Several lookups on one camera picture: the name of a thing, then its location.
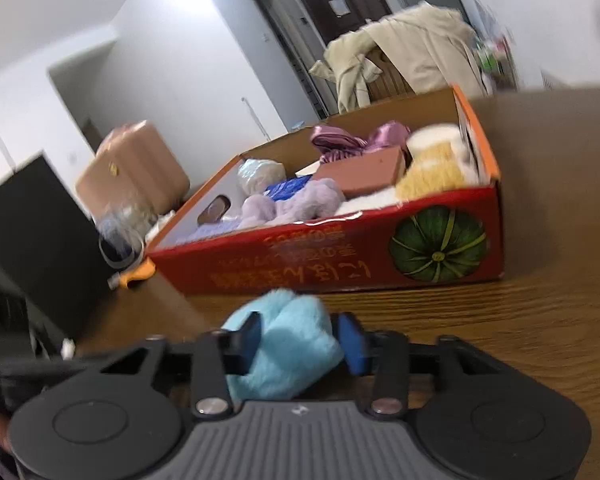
pink satin ribbon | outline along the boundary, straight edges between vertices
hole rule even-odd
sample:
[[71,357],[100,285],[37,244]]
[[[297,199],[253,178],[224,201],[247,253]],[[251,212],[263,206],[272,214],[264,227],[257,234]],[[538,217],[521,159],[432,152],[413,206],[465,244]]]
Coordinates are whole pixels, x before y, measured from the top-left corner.
[[318,148],[320,163],[333,162],[351,156],[376,152],[392,146],[406,150],[407,138],[411,131],[397,121],[390,121],[377,128],[368,140],[354,137],[349,132],[335,126],[318,124],[311,136],[312,144]]

wooden table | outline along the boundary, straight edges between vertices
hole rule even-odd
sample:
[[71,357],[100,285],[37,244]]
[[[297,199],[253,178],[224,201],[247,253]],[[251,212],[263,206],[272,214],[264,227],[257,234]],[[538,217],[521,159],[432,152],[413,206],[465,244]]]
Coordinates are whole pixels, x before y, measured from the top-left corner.
[[[600,90],[503,94],[474,105],[503,174],[504,279],[322,299],[415,342],[453,333],[575,400],[593,428],[578,478],[600,480]],[[80,346],[113,348],[157,332],[190,338],[248,299],[187,303],[156,276],[120,291]]]

cardboard box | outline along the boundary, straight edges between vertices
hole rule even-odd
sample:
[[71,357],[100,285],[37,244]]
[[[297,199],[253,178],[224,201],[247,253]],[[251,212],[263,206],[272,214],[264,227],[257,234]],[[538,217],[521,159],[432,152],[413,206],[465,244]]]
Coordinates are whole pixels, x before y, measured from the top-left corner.
[[380,210],[175,245],[197,228],[198,217],[218,197],[228,214],[240,214],[246,196],[237,170],[247,158],[282,162],[289,177],[317,160],[309,142],[312,128],[304,128],[231,160],[152,241],[149,256],[185,295],[276,287],[309,292],[408,288],[499,278],[504,259],[500,171],[468,100],[453,87],[393,98],[325,122],[365,137],[390,120],[411,131],[458,124],[484,185]]

pumpkin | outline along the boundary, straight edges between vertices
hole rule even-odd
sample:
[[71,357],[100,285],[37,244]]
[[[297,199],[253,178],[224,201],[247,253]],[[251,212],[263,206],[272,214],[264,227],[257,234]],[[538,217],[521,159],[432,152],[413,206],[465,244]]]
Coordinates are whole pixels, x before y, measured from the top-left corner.
[[488,250],[482,222],[435,205],[402,220],[389,242],[394,265],[421,282],[451,282],[475,272]]

light blue plush toy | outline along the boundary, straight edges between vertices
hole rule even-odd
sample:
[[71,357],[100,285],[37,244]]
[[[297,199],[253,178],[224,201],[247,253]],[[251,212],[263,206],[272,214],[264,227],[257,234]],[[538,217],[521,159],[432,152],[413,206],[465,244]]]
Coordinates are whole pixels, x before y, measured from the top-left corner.
[[222,328],[237,330],[251,312],[262,316],[262,341],[245,376],[227,376],[234,400],[288,400],[338,365],[343,354],[315,296],[273,290],[236,310]]

